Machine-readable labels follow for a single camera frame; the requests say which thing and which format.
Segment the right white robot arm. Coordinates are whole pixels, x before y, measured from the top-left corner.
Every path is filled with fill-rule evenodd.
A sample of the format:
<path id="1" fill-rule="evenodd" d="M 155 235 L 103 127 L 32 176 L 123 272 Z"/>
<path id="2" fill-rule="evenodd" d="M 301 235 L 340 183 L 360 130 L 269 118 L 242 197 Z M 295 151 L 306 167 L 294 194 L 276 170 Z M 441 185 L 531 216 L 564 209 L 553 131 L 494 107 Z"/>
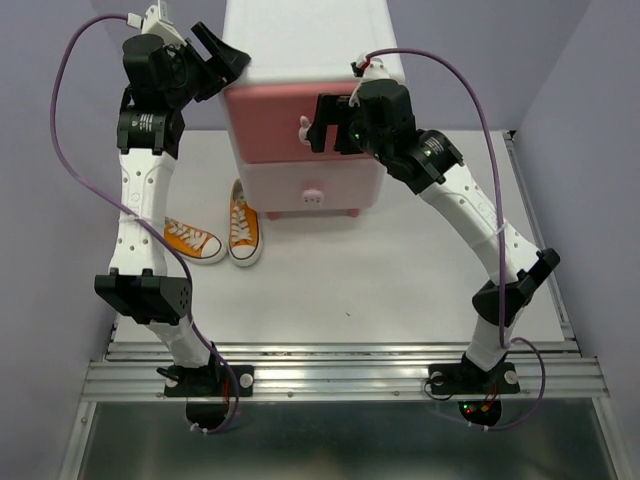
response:
<path id="1" fill-rule="evenodd" d="M 513 329 L 559 265 L 559 254 L 538 248 L 505 221 L 501 199 L 487 197 L 444 133 L 417 128 L 409 91 L 397 81 L 363 83 L 350 95 L 319 94 L 303 135 L 313 152 L 324 151 L 331 126 L 337 128 L 335 151 L 377 160 L 451 225 L 487 272 L 472 298 L 477 321 L 470 344 L 459 362 L 431 368 L 431 395 L 518 392 L 515 368 L 506 360 L 517 339 Z"/>

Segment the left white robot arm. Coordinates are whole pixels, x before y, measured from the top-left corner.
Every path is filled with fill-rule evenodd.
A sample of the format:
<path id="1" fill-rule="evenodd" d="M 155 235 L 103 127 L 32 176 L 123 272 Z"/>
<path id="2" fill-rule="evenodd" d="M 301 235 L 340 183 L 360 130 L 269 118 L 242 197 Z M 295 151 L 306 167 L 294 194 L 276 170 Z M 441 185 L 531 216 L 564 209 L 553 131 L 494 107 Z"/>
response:
<path id="1" fill-rule="evenodd" d="M 201 22 L 191 30 L 209 59 L 160 21 L 144 21 L 140 34 L 123 43 L 129 84 L 116 131 L 122 210 L 109 271 L 95 277 L 94 289 L 168 348 L 173 363 L 158 371 L 165 396 L 220 397 L 234 379 L 192 319 L 190 276 L 167 272 L 164 219 L 185 128 L 183 109 L 217 95 L 241 76 L 251 58 Z"/>

